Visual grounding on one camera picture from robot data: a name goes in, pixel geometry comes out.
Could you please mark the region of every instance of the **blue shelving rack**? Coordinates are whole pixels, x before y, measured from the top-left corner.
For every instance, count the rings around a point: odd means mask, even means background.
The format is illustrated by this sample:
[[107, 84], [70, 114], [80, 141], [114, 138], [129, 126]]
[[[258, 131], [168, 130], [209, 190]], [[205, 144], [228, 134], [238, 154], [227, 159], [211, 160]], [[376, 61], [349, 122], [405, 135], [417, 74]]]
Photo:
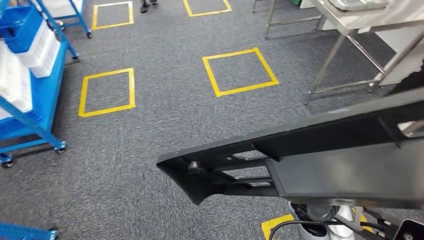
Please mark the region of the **blue shelving rack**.
[[[56, 153], [65, 151], [66, 143], [59, 140], [51, 133], [53, 118], [55, 116], [56, 104], [58, 102], [59, 91], [61, 89], [62, 77], [65, 67], [65, 57], [67, 50], [70, 51], [72, 59], [79, 62], [79, 54], [72, 47], [68, 39], [65, 37], [61, 28], [56, 24], [50, 15], [49, 11], [44, 6], [42, 0], [35, 0], [39, 4], [41, 11], [47, 16], [49, 23], [56, 30], [60, 39], [60, 49], [54, 63], [53, 70], [48, 77], [35, 78], [31, 73], [31, 85], [36, 86], [39, 91], [33, 92], [33, 99], [39, 100], [42, 104], [42, 121], [36, 122], [31, 117], [22, 113], [19, 109], [13, 106], [10, 102], [0, 96], [0, 107], [9, 112], [25, 127], [12, 131], [0, 137], [0, 141], [15, 139], [19, 137], [38, 135], [41, 139], [22, 142], [0, 148], [0, 163], [3, 167], [13, 166], [12, 155], [9, 152], [29, 148], [41, 144], [50, 144], [53, 146]], [[10, 0], [0, 0], [0, 18], [5, 9], [9, 5]]]
[[75, 14], [68, 15], [68, 16], [55, 17], [54, 19], [55, 20], [63, 20], [63, 19], [74, 19], [74, 18], [77, 18], [78, 19], [77, 22], [67, 23], [67, 24], [64, 24], [62, 27], [72, 27], [72, 26], [81, 25], [82, 28], [84, 29], [84, 32], [87, 34], [87, 37], [89, 39], [91, 39], [92, 38], [92, 31], [91, 31], [91, 29], [89, 29], [87, 27], [87, 24], [86, 24], [86, 22], [84, 21], [84, 18], [83, 18], [83, 15], [84, 15], [84, 5], [86, 4], [86, 0], [82, 0], [82, 3], [81, 3], [81, 12], [78, 11], [78, 8], [77, 8], [77, 6], [75, 6], [74, 1], [69, 0], [69, 3], [71, 4], [73, 10], [75, 11]]
[[55, 240], [58, 231], [55, 227], [42, 230], [0, 222], [0, 239], [5, 240]]

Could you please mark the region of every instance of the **gray carpet floor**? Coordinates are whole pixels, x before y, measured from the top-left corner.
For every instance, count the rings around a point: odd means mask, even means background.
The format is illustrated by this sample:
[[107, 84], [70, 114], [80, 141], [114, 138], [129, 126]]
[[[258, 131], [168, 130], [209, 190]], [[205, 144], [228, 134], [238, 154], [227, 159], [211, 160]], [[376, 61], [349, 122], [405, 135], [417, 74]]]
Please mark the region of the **gray carpet floor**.
[[[84, 17], [92, 22], [94, 4]], [[302, 98], [335, 43], [335, 31], [314, 31], [314, 22], [279, 26], [265, 40], [270, 1], [229, 0], [232, 11], [188, 17], [182, 0], [159, 0], [146, 14], [134, 1], [134, 24], [94, 30], [79, 26], [66, 35], [81, 62], [68, 60], [53, 132], [67, 142], [63, 154], [36, 147], [18, 152], [15, 166], [0, 169], [0, 220], [39, 228], [60, 227], [61, 240], [261, 240], [261, 222], [288, 212], [275, 197], [214, 195], [200, 206], [155, 167], [158, 156], [234, 135], [379, 98], [385, 89], [320, 94], [308, 106]], [[222, 10], [220, 0], [189, 0], [193, 13]], [[125, 22], [122, 7], [100, 7], [98, 25]], [[313, 16], [288, 0], [278, 2], [275, 20]], [[394, 52], [377, 36], [358, 40], [386, 63]], [[258, 47], [279, 85], [216, 97], [202, 57]], [[269, 80], [254, 55], [210, 62], [222, 91]], [[85, 76], [133, 68], [136, 107], [79, 117]], [[345, 43], [323, 86], [372, 78], [377, 71]], [[90, 80], [87, 111], [128, 104], [125, 75]], [[393, 211], [422, 221], [415, 210]], [[277, 240], [298, 240], [294, 227]]]

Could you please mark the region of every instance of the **floor marking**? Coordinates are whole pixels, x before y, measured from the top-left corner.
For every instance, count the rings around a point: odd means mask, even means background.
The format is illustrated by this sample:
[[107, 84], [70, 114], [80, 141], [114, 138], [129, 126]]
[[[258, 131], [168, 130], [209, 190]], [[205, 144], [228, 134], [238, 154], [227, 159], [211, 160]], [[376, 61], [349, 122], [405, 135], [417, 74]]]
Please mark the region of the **floor marking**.
[[[109, 24], [109, 25], [104, 25], [104, 26], [97, 26], [97, 13], [98, 13], [99, 7], [108, 7], [108, 6], [123, 5], [123, 4], [128, 4], [128, 22]], [[114, 3], [94, 5], [92, 26], [91, 26], [92, 30], [119, 27], [119, 26], [129, 25], [129, 24], [133, 24], [133, 23], [134, 23], [134, 14], [133, 14], [133, 2], [132, 1], [123, 1], [123, 2], [114, 2]]]
[[262, 228], [263, 235], [265, 236], [265, 240], [268, 240], [270, 238], [271, 229], [275, 228], [280, 223], [284, 223], [284, 222], [292, 221], [292, 220], [295, 220], [295, 219], [293, 218], [293, 215], [289, 213], [284, 216], [280, 216], [280, 217], [262, 222], [260, 226]]
[[[242, 55], [242, 54], [250, 54], [250, 53], [255, 53], [257, 55], [260, 63], [265, 68], [265, 70], [268, 73], [271, 81], [259, 83], [259, 84], [255, 84], [255, 85], [250, 85], [250, 86], [239, 87], [239, 88], [226, 90], [226, 91], [220, 91], [220, 88], [218, 87], [217, 81], [215, 80], [214, 73], [212, 72], [211, 66], [209, 65], [209, 60], [232, 57], [232, 56], [237, 56], [237, 55]], [[221, 96], [229, 95], [229, 94], [241, 93], [241, 92], [245, 92], [245, 91], [260, 89], [260, 88], [269, 87], [269, 86], [279, 84], [276, 76], [274, 75], [274, 73], [271, 70], [270, 66], [268, 65], [267, 61], [265, 61], [264, 56], [262, 56], [261, 52], [259, 51], [259, 48], [257, 48], [257, 47], [254, 47], [254, 48], [248, 49], [248, 50], [243, 50], [243, 51], [236, 51], [236, 52], [230, 52], [230, 53], [224, 53], [224, 54], [218, 54], [218, 55], [212, 55], [212, 56], [204, 56], [201, 59], [203, 61], [204, 68], [206, 69], [207, 75], [209, 77], [210, 84], [212, 84], [213, 91], [215, 92], [215, 95], [217, 97], [221, 97]]]
[[182, 0], [184, 3], [185, 10], [187, 10], [187, 14], [189, 17], [198, 17], [198, 16], [205, 16], [205, 15], [211, 15], [211, 14], [222, 14], [226, 12], [232, 11], [230, 4], [228, 3], [228, 0], [222, 0], [226, 6], [225, 10], [220, 11], [208, 11], [208, 12], [201, 12], [201, 13], [192, 13], [192, 10], [190, 9], [190, 5], [188, 0]]
[[[287, 221], [294, 220], [293, 215], [291, 213], [286, 214], [284, 216], [280, 216], [268, 221], [264, 221], [260, 224], [262, 228], [263, 235], [265, 236], [265, 240], [268, 240], [270, 238], [271, 230], [275, 228], [278, 224], [284, 223]], [[361, 222], [367, 222], [367, 219], [365, 218], [364, 214], [360, 215], [360, 221]], [[364, 226], [363, 229], [370, 231], [373, 233], [373, 229], [368, 226]]]
[[[123, 106], [115, 106], [115, 107], [106, 108], [102, 110], [86, 112], [87, 90], [89, 86], [89, 80], [95, 79], [95, 78], [101, 78], [105, 76], [110, 76], [114, 74], [122, 74], [122, 73], [128, 73], [129, 104], [123, 105]], [[126, 110], [126, 109], [132, 109], [135, 107], [136, 107], [136, 94], [135, 94], [135, 84], [134, 84], [134, 68], [125, 68], [125, 69], [116, 70], [116, 71], [108, 71], [108, 72], [103, 72], [99, 74], [88, 75], [84, 77], [84, 79], [82, 80], [81, 97], [79, 99], [79, 110], [78, 110], [78, 115], [80, 117], [86, 118], [86, 117], [91, 117], [91, 116], [96, 116], [101, 114], [108, 114], [108, 113]]]

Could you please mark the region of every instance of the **white plastic container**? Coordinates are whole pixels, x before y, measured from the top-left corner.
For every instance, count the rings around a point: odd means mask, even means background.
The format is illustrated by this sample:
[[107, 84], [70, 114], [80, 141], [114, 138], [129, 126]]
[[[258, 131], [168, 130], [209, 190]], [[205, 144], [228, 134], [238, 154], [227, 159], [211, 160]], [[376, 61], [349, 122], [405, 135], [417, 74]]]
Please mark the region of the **white plastic container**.
[[[0, 95], [21, 112], [33, 109], [30, 70], [0, 41]], [[0, 107], [0, 120], [11, 115]]]
[[47, 54], [50, 34], [53, 32], [47, 26], [46, 21], [42, 21], [37, 34], [32, 40], [31, 46], [27, 52], [16, 54], [20, 61], [28, 68], [35, 68], [41, 65], [44, 56]]
[[41, 59], [40, 65], [31, 68], [32, 74], [34, 74], [36, 78], [45, 78], [52, 74], [53, 66], [55, 65], [59, 49], [61, 48], [61, 43], [56, 39], [53, 32], [51, 32], [49, 38], [49, 44], [45, 49], [46, 54], [44, 58]]

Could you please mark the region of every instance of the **black shoe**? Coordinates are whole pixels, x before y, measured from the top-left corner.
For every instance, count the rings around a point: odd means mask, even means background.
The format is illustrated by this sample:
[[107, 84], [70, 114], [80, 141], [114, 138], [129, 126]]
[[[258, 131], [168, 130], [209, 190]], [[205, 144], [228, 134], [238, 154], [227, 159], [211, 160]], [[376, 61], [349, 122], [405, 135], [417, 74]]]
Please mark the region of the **black shoe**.
[[147, 10], [149, 10], [150, 4], [146, 3], [141, 5], [140, 7], [140, 13], [145, 14], [147, 13]]

